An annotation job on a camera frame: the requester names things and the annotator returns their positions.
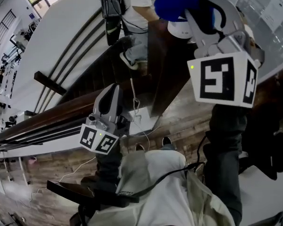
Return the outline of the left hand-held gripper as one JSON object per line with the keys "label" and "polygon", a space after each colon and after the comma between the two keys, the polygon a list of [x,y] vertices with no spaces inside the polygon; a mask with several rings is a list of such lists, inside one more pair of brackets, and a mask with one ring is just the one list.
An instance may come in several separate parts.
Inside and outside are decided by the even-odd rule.
{"label": "left hand-held gripper", "polygon": [[[113,103],[116,120],[100,115],[108,114]],[[85,149],[107,155],[122,136],[129,135],[131,122],[121,115],[123,112],[123,90],[119,84],[104,88],[94,102],[93,113],[81,126],[79,144]]]}

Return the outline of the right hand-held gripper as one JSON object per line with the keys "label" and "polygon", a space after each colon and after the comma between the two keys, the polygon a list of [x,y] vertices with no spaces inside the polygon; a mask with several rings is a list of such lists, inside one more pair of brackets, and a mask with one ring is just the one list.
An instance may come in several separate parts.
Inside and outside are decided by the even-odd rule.
{"label": "right hand-held gripper", "polygon": [[[213,21],[221,15],[220,38]],[[201,0],[201,18],[184,11],[198,48],[187,62],[195,99],[198,102],[252,108],[258,83],[258,69],[265,53],[251,45],[235,5],[228,0]]]}

